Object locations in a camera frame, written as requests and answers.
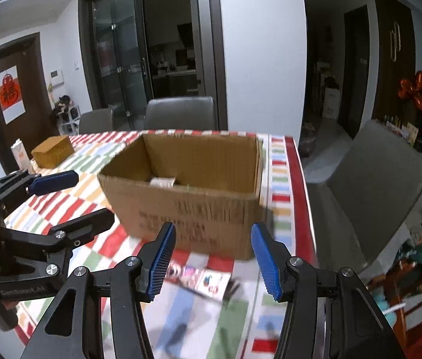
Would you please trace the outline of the tan snack packet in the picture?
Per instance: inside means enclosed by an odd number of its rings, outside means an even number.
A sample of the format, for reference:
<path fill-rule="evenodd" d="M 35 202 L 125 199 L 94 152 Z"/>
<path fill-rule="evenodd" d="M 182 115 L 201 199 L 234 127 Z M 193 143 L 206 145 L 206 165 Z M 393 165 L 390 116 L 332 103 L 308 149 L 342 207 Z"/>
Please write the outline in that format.
<path fill-rule="evenodd" d="M 160 188 L 173 188 L 175 182 L 175 177 L 153 177 L 153 179 L 150 180 L 149 185 Z"/>

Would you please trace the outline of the woven yellow tissue box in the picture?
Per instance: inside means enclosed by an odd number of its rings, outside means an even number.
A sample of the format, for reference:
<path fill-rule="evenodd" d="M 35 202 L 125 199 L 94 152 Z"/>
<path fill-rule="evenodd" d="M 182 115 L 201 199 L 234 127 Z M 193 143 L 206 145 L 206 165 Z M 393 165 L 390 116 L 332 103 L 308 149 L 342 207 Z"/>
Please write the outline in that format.
<path fill-rule="evenodd" d="M 52 136 L 36 146 L 31 154 L 40 168 L 55 169 L 74 154 L 74 148 L 69 136 Z"/>

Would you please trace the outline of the white milk carton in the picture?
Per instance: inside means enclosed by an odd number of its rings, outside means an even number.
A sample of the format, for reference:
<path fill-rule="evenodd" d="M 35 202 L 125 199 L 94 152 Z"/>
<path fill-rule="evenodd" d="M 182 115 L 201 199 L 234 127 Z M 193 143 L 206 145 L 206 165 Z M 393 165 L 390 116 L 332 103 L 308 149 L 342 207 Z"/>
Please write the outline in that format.
<path fill-rule="evenodd" d="M 10 147 L 14 159 L 20 170 L 27 170 L 29 174 L 34 174 L 35 170 L 26 152 L 23 142 L 17 139 Z"/>

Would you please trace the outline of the white shelf with toy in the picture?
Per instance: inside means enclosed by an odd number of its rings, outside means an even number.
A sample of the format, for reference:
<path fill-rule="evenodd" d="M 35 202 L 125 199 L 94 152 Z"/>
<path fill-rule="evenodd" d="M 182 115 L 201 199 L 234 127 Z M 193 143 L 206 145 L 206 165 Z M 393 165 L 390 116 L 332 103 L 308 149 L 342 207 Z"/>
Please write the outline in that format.
<path fill-rule="evenodd" d="M 68 95 L 60 96 L 52 110 L 60 135 L 77 135 L 81 113 Z"/>

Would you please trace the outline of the grey chair left back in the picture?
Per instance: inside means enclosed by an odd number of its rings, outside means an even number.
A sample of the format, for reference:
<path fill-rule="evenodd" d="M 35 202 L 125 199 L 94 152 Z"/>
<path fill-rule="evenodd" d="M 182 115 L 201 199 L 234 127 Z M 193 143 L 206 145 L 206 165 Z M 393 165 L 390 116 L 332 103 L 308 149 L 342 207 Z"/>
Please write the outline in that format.
<path fill-rule="evenodd" d="M 104 133 L 114 130 L 114 113 L 111 109 L 97 109 L 83 113 L 79 120 L 80 135 Z"/>

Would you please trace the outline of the grey chair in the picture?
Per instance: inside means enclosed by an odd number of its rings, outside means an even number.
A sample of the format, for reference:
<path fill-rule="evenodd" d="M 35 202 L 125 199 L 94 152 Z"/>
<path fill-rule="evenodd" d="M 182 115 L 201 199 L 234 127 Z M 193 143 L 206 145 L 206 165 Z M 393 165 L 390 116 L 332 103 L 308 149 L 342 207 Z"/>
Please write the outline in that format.
<path fill-rule="evenodd" d="M 422 156 L 375 120 L 308 197 L 321 268 L 370 266 L 389 244 L 422 193 Z"/>
<path fill-rule="evenodd" d="M 147 105 L 145 130 L 218 130 L 211 96 L 177 96 L 153 99 Z"/>
<path fill-rule="evenodd" d="M 104 133 L 114 130 L 114 113 L 111 109 L 97 109 L 83 113 L 79 120 L 80 135 Z"/>

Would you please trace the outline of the red fu door poster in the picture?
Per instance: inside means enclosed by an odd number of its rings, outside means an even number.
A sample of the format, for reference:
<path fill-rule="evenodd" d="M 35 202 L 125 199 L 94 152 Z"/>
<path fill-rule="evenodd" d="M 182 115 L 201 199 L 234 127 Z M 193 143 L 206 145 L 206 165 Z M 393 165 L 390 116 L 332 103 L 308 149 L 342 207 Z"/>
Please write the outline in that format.
<path fill-rule="evenodd" d="M 0 107 L 5 124 L 26 113 L 16 66 L 0 72 Z"/>

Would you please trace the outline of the colourful striped tablecloth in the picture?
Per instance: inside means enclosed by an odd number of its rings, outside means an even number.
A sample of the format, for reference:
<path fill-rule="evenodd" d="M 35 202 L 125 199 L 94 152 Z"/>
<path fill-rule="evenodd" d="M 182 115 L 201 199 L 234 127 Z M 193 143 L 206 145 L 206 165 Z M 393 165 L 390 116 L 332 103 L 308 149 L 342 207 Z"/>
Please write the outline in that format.
<path fill-rule="evenodd" d="M 78 185 L 31 197 L 6 218 L 13 229 L 44 234 L 54 225 L 108 206 L 97 175 L 134 132 L 74 136 L 74 154 L 60 170 L 74 170 Z M 294 139 L 260 135 L 264 170 L 260 201 L 269 209 L 277 240 L 293 254 L 313 261 L 315 242 L 307 190 Z M 152 303 L 143 305 L 147 333 L 156 358 L 271 358 L 286 307 L 266 292 L 256 261 L 238 261 L 176 250 L 173 260 L 192 267 L 228 272 L 225 298 L 216 301 L 165 282 Z"/>

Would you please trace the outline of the pink white snack packet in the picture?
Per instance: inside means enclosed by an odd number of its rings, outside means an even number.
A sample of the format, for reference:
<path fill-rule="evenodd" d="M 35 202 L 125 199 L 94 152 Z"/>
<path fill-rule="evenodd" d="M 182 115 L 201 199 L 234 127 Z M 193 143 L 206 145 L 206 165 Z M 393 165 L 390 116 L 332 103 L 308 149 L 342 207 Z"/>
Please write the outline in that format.
<path fill-rule="evenodd" d="M 201 296 L 221 302 L 231 279 L 229 272 L 181 265 L 172 260 L 165 279 Z"/>

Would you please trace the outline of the grey chair right side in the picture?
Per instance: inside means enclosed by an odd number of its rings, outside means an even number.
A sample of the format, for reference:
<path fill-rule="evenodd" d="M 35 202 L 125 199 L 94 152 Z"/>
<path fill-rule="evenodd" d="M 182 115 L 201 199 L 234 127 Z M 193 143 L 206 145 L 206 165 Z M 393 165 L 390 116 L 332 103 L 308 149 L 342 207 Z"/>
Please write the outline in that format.
<path fill-rule="evenodd" d="M 321 268 L 370 266 L 389 244 L 422 193 L 422 156 L 375 120 L 308 197 Z"/>

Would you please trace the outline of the open cardboard box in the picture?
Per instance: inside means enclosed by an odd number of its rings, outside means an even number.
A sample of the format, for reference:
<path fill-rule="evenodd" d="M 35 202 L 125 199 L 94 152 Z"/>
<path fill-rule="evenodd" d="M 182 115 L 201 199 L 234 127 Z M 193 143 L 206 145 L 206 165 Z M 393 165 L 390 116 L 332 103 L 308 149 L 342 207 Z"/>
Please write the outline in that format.
<path fill-rule="evenodd" d="M 142 134 L 98 174 L 124 230 L 152 240 L 162 224 L 177 231 L 176 247 L 248 260 L 260 203 L 263 145 L 255 136 Z M 150 186 L 175 177 L 173 188 Z"/>

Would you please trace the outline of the grey chair centre back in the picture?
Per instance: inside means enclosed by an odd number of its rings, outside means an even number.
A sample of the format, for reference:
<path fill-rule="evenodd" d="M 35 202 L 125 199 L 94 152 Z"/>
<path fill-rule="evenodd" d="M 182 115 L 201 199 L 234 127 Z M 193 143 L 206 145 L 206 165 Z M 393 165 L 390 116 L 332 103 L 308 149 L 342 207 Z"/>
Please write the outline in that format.
<path fill-rule="evenodd" d="M 211 96 L 177 96 L 153 99 L 147 105 L 145 130 L 218 130 Z"/>

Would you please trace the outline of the glass sliding door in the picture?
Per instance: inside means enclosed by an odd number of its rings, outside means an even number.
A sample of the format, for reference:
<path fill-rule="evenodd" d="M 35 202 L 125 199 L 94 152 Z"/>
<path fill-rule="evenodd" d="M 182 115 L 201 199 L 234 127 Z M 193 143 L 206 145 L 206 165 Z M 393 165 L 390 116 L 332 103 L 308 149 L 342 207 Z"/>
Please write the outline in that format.
<path fill-rule="evenodd" d="M 93 109 L 141 130 L 148 105 L 210 96 L 228 127 L 220 0 L 78 0 L 78 35 Z"/>

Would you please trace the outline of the red foil balloons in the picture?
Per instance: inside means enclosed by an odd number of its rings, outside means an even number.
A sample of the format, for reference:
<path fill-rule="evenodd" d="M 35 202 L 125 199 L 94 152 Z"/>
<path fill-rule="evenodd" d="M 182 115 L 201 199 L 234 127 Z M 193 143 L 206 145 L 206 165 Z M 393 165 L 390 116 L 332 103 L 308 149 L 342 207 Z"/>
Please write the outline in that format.
<path fill-rule="evenodd" d="M 402 100 L 412 100 L 415 107 L 422 112 L 422 71 L 415 73 L 414 80 L 399 81 L 398 97 Z"/>

